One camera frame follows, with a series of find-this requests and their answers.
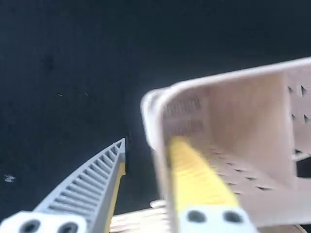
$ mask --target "dark background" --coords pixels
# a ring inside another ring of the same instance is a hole
[[[0,219],[33,209],[125,136],[116,213],[148,207],[158,194],[142,95],[311,55],[310,8],[309,0],[0,0]],[[311,174],[308,160],[299,167]]]

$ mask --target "plastic basket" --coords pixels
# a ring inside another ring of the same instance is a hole
[[[166,143],[173,135],[187,135],[209,156],[256,226],[311,222],[311,182],[296,176],[294,155],[294,148],[311,152],[304,117],[311,118],[308,67],[311,59],[300,59],[180,82],[143,97],[146,138],[169,213],[173,202]],[[306,83],[305,93],[294,99],[297,76],[300,84]]]

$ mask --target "yellow strip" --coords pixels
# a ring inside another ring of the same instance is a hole
[[[170,156],[176,211],[195,205],[239,205],[226,184],[185,138],[171,140]]]
[[[118,171],[117,179],[116,179],[116,183],[115,183],[115,188],[113,190],[113,194],[112,194],[112,198],[111,198],[111,202],[110,202],[110,206],[109,206],[109,211],[108,211],[108,215],[107,215],[107,219],[106,219],[104,233],[109,233],[109,231],[110,231],[111,218],[112,218],[113,212],[115,210],[120,180],[121,180],[121,177],[123,175],[125,175],[125,163],[120,163],[120,167],[119,167],[119,171]]]

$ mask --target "bolt hole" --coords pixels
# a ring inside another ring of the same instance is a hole
[[[233,211],[226,211],[224,213],[224,219],[227,222],[232,222],[232,223],[242,223],[243,222],[242,216],[236,212],[233,212]]]
[[[39,229],[39,226],[38,220],[30,220],[21,227],[20,233],[34,233]]]
[[[197,211],[197,210],[191,210],[188,213],[188,221],[202,223],[202,222],[206,222],[207,219],[204,213]]]
[[[77,231],[78,231],[77,224],[73,222],[68,222],[59,228],[58,233],[76,233]]]

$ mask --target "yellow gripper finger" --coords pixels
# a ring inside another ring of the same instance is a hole
[[[184,137],[174,137],[170,149],[175,210],[187,206],[238,206],[235,195]]]

